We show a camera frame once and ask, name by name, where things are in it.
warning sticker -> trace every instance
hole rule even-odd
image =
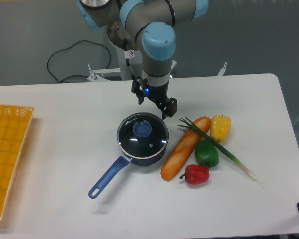
[[[134,56],[135,56],[135,54],[134,54],[133,50],[129,50],[129,51],[125,51],[124,52],[125,59],[127,59],[127,58],[133,58]]]

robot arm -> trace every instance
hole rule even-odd
[[[143,73],[132,82],[139,104],[147,97],[162,111],[162,118],[177,111],[177,100],[167,97],[172,57],[176,50],[173,27],[204,15],[208,0],[79,0],[98,26],[121,21],[142,53]]]

yellow bell pepper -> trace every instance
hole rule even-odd
[[[217,142],[224,141],[229,133],[230,126],[231,119],[228,116],[213,116],[210,124],[210,137]]]

saucepan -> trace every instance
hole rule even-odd
[[[164,121],[147,112],[126,117],[118,127],[117,141],[123,155],[104,173],[89,191],[90,198],[96,198],[114,176],[129,163],[149,166],[164,155],[168,143],[168,129]]]

yellow basket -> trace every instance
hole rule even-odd
[[[33,112],[34,107],[0,104],[0,221]]]

